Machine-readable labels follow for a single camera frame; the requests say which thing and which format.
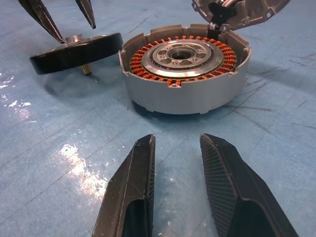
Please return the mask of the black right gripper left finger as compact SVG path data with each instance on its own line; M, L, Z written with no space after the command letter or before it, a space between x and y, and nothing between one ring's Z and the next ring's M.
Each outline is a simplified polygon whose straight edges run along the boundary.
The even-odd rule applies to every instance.
M110 179L91 237L152 237L156 137L138 139Z

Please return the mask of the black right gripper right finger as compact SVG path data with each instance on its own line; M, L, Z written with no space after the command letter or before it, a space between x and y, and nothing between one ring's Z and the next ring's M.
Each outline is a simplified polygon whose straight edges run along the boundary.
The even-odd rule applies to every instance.
M203 133L200 148L219 237L299 237L265 181L234 145Z

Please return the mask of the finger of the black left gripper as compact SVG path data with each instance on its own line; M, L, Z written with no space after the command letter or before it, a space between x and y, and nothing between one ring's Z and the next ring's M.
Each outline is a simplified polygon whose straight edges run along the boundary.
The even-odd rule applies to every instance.
M96 28L91 0L75 0L92 29Z
M64 39L52 20L42 0L18 0L28 14L40 24L52 37L63 44Z

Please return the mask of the black silver spoked rotor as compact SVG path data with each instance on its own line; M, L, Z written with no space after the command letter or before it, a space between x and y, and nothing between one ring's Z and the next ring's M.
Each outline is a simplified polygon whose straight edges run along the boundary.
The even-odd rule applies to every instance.
M123 45L121 33L78 38L45 53L30 57L39 75L80 67L117 54Z

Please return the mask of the silver motor housing copper windings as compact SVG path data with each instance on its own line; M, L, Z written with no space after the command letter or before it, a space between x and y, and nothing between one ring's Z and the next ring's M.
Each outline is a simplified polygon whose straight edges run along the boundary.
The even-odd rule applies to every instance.
M245 84L248 41L208 25L171 25L128 40L119 52L130 99L150 112L205 114Z

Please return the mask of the silver motor cover circuit board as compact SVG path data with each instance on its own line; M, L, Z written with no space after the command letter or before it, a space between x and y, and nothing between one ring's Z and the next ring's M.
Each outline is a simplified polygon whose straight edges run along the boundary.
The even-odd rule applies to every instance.
M211 29L227 32L268 21L291 0L192 0Z

